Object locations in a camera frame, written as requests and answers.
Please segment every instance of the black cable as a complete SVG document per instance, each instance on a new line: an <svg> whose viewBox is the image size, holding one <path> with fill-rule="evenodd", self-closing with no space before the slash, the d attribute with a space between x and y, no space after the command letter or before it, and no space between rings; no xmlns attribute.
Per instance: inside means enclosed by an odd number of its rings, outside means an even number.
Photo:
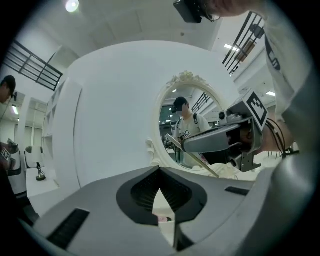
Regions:
<svg viewBox="0 0 320 256"><path fill-rule="evenodd" d="M265 123L265 125L270 129L271 134L272 134L272 136L273 136L273 138L274 138L274 140L275 140L276 146L277 146L278 150L281 152L281 154L283 155L284 153L281 151L281 149L280 149L280 147L279 147L279 143L278 143L278 141L277 141L276 135L274 134L274 130L271 128L271 126L269 125L269 123Z"/></svg>
<svg viewBox="0 0 320 256"><path fill-rule="evenodd" d="M42 174L46 178L46 174L42 170L38 171L38 173Z"/></svg>
<svg viewBox="0 0 320 256"><path fill-rule="evenodd" d="M276 131L275 127L274 127L269 121L266 121L266 123L269 124L269 126L273 129L276 137L278 138L279 143L280 143L280 145L281 145L281 147L282 147L282 152L283 152L282 154L283 154L283 156L284 156L284 158L285 158L285 157L286 157L286 148L285 148L285 146L284 146L284 144L283 144L283 142L282 142L282 140L281 140L281 138L280 138L279 133Z"/></svg>
<svg viewBox="0 0 320 256"><path fill-rule="evenodd" d="M2 119L3 119L4 116L5 116L5 113L6 113L8 107L9 107L9 105L10 105L11 100L12 100L12 98L10 99L10 101L8 102L8 104L6 105L6 108L5 108L5 110L4 110L4 112L3 112L2 116L1 116L0 123L2 122Z"/></svg>
<svg viewBox="0 0 320 256"><path fill-rule="evenodd" d="M274 120L272 120L272 119L270 119L270 118L268 118L267 120L270 120L271 122L273 122L273 123L278 127L278 129L279 129L279 131L280 131L280 133L281 133L281 135L282 135L284 149L286 150L287 148L286 148L285 136L284 136L284 133L282 132L280 126L277 124L276 121L274 121Z"/></svg>

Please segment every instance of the black slot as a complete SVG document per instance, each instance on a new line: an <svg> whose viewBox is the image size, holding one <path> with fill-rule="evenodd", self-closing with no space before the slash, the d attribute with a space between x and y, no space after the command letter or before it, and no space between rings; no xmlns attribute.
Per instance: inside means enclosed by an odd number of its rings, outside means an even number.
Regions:
<svg viewBox="0 0 320 256"><path fill-rule="evenodd" d="M66 249L88 217L89 212L75 209L47 238L48 241L61 249Z"/></svg>
<svg viewBox="0 0 320 256"><path fill-rule="evenodd" d="M227 187L225 189L225 191L230 192L230 193L234 193L234 194L237 194L237 195L241 195L241 196L246 196L250 192L249 189L238 188L238 187L234 187L234 186Z"/></svg>

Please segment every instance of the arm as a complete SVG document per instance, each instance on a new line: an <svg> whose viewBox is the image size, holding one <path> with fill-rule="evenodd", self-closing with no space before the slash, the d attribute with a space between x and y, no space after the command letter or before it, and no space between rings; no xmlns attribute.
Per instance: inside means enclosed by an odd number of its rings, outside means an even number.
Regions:
<svg viewBox="0 0 320 256"><path fill-rule="evenodd" d="M294 140L293 136L291 135L285 122L283 122L282 120L278 120L275 122L278 124L278 126L280 127L280 129L283 133L285 147L286 147L286 149L288 149L294 143L295 140ZM275 130L278 132L278 134L281 138L281 141L283 141L283 137L282 137L282 134L281 134L279 128L273 122L271 122L271 123L274 126ZM240 137L241 137L242 142L249 143L249 144L252 143L249 129L246 128L246 129L240 130ZM278 152L279 149L278 149L276 141L278 142L278 144L280 146L280 142L279 142L279 139L277 138L277 136L276 136L276 140L275 140L269 127L265 126L262 131L262 145L258 150L256 150L254 152L255 155L260 154L261 152L264 152L264 151Z"/></svg>
<svg viewBox="0 0 320 256"><path fill-rule="evenodd" d="M207 119L205 119L202 115L198 114L196 118L199 123L200 133L206 132L211 129Z"/></svg>
<svg viewBox="0 0 320 256"><path fill-rule="evenodd" d="M289 131L285 122L279 120L279 121L276 121L276 123L278 124L278 126L280 127L280 129L283 133L285 147L286 147L286 149L288 149L294 143L295 140L294 140L293 136L291 135L291 132ZM275 130L278 132L278 134L280 135L280 138L282 140L283 138L282 138L280 130L278 129L278 127L276 125L273 124L273 126L274 126ZM279 151L279 149L277 147L276 140L273 137L271 130L267 126L265 126L263 129L262 146L260 149L258 149L256 151L256 154L259 154L263 151Z"/></svg>

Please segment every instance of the ceiling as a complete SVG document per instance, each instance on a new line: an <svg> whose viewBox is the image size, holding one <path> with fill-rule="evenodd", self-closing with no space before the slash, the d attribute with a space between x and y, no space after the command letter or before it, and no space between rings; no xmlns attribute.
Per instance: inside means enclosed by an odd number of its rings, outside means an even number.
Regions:
<svg viewBox="0 0 320 256"><path fill-rule="evenodd" d="M275 92L274 81L267 66L255 73L254 76L247 81L245 88L241 89L239 93L243 95L249 89L253 89L256 92L266 108L276 104L276 98L267 95L269 91Z"/></svg>
<svg viewBox="0 0 320 256"><path fill-rule="evenodd" d="M64 2L48 1L31 21L79 57L141 40L172 41L210 51L214 45L218 22L185 23L174 0L81 0L73 13L66 11Z"/></svg>
<svg viewBox="0 0 320 256"><path fill-rule="evenodd" d="M8 104L0 104L0 115L2 116L4 114L4 121L10 121L16 124L19 123L18 119L20 118L20 113L22 110L22 104L24 102L24 99L25 96L22 93L18 93L17 101L11 100L9 106ZM18 114L14 113L12 106L16 106ZM45 119L46 108L46 104L32 99L27 113L26 126L34 126L35 128L42 129Z"/></svg>
<svg viewBox="0 0 320 256"><path fill-rule="evenodd" d="M51 62L63 72L77 57L141 40L196 46L216 53L222 62L229 51L224 45L232 45L248 15L223 18L213 24L205 19L201 24L190 24L185 23L174 8L174 0L81 0L73 13L66 11L65 2L48 1L30 20L61 45ZM272 91L272 80L261 78L255 81L254 87L264 104L274 101L265 94L269 88ZM187 98L192 93L189 89L170 93L165 105L172 104L174 100L169 99L178 96Z"/></svg>

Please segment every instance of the white wall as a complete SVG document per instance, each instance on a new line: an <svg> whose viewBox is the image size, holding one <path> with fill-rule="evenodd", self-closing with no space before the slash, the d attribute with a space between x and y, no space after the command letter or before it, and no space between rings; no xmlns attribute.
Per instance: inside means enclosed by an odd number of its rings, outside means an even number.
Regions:
<svg viewBox="0 0 320 256"><path fill-rule="evenodd" d="M0 123L0 137L2 143L7 143L8 139L15 140L16 123L2 120Z"/></svg>
<svg viewBox="0 0 320 256"><path fill-rule="evenodd" d="M58 51L54 54L49 64L64 74L70 65L79 59L79 56L71 49L60 46Z"/></svg>
<svg viewBox="0 0 320 256"><path fill-rule="evenodd" d="M48 62L59 49L59 44L35 22L28 22L16 40L35 55Z"/></svg>
<svg viewBox="0 0 320 256"><path fill-rule="evenodd" d="M200 99L200 97L202 96L202 94L204 94L203 90L200 89L195 89L193 94L192 94L192 98L189 101L190 104L190 109L192 109L194 107L194 105L197 103L197 101Z"/></svg>
<svg viewBox="0 0 320 256"><path fill-rule="evenodd" d="M61 82L70 78L83 86L74 128L81 186L150 165L146 140L158 133L161 143L159 130L152 130L157 97L173 76L184 71L205 79L228 105L239 97L214 54L185 44L123 43L88 54L70 66Z"/></svg>
<svg viewBox="0 0 320 256"><path fill-rule="evenodd" d="M266 80L272 80L267 66L265 47L258 52L253 52L252 55L249 54L249 57L248 62L244 62L243 67L240 65L240 70L234 73L234 83L238 90L246 87L255 88Z"/></svg>
<svg viewBox="0 0 320 256"><path fill-rule="evenodd" d="M32 146L42 146L42 129L33 128L34 136L33 136L33 144Z"/></svg>

